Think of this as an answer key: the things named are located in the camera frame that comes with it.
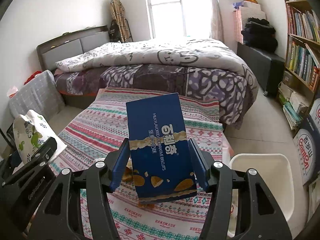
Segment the blue biscuit box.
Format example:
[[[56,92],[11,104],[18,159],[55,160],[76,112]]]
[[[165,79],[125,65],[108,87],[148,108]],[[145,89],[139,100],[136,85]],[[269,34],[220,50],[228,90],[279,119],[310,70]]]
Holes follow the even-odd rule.
[[[139,202],[169,202],[197,194],[177,93],[126,103],[133,181]]]

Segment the pile of dark clothes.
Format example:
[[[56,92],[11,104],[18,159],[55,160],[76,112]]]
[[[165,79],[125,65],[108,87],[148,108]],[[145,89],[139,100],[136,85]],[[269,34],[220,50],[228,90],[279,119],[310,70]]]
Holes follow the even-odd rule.
[[[274,53],[278,47],[276,30],[266,19],[250,17],[241,31],[243,43],[249,47]]]

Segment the black storage bench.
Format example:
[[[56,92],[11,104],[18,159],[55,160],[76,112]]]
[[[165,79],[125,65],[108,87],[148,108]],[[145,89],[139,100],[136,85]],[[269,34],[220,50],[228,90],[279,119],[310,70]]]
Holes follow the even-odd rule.
[[[285,60],[276,54],[249,47],[238,42],[237,55],[249,66],[264,96],[275,98],[278,93],[278,85],[283,79]]]

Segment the wooden bookshelf with books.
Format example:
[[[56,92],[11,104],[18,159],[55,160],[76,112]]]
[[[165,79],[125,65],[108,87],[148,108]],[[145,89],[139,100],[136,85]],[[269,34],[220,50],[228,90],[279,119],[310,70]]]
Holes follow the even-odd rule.
[[[309,114],[319,88],[319,17],[307,0],[284,0],[287,49],[278,97],[295,135]]]

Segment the purple patterned blanket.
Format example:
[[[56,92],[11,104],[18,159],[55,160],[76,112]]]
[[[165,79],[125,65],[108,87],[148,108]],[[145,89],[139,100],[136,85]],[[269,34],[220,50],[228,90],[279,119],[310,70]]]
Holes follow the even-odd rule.
[[[257,98],[255,75],[200,67],[138,64],[100,67],[74,73],[54,73],[57,90],[64,95],[94,96],[101,88],[134,88],[178,93],[200,101],[217,99],[220,121],[240,128],[244,115]]]

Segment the pink storage boxes stack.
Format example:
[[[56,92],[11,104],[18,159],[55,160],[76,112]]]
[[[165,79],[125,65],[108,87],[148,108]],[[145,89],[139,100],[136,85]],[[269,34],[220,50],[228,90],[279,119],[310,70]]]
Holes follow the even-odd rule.
[[[266,14],[261,10],[260,4],[242,1],[233,11],[235,40],[244,43],[242,31],[249,18],[266,19]]]

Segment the upper Ganten water carton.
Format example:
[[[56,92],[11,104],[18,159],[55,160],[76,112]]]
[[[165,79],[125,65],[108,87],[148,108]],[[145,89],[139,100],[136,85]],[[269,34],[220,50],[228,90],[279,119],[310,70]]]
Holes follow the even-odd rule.
[[[311,107],[310,116],[316,125],[317,129],[320,130],[320,98],[317,98]]]

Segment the plaid coat on rack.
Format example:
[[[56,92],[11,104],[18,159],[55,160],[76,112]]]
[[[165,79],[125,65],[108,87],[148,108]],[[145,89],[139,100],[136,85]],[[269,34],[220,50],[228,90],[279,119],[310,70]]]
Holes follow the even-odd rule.
[[[110,0],[112,22],[110,26],[112,41],[133,42],[129,23],[126,19],[125,8],[120,0]]]

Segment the window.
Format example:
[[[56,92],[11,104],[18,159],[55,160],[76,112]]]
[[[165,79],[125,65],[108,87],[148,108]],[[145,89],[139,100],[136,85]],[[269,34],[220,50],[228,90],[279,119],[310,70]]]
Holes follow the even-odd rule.
[[[146,0],[152,38],[212,37],[212,0]]]

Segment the grey padded headboard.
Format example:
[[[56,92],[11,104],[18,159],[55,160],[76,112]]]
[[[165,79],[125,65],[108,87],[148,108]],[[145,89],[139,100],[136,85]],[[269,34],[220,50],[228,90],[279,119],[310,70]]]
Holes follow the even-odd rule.
[[[67,32],[37,46],[36,51],[43,71],[56,70],[55,63],[86,53],[110,41],[108,27],[90,27]]]

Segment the white cartoon print duvet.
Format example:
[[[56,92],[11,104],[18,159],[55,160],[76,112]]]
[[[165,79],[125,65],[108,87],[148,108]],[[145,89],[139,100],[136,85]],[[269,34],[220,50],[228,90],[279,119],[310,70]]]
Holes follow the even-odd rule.
[[[132,64],[163,64],[229,70],[244,77],[254,95],[258,92],[257,79],[245,61],[223,42],[212,38],[108,42],[86,53],[55,62],[55,66],[64,73]]]

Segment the white plastic trash bin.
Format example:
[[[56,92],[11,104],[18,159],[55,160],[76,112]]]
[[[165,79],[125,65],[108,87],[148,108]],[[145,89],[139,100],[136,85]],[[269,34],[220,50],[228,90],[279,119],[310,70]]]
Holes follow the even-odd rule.
[[[295,205],[295,192],[290,162],[280,153],[240,153],[230,162],[230,168],[247,171],[253,168],[258,171],[279,204],[287,221],[290,220]]]

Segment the dinosaur print tissue pack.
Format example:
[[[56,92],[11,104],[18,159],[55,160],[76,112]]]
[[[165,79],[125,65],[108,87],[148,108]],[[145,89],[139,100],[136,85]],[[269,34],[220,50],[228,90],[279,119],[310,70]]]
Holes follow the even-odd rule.
[[[31,161],[36,151],[50,138],[54,138],[57,149],[48,163],[52,163],[67,147],[55,134],[41,114],[30,109],[25,115],[20,114],[13,122],[14,140],[24,164]]]

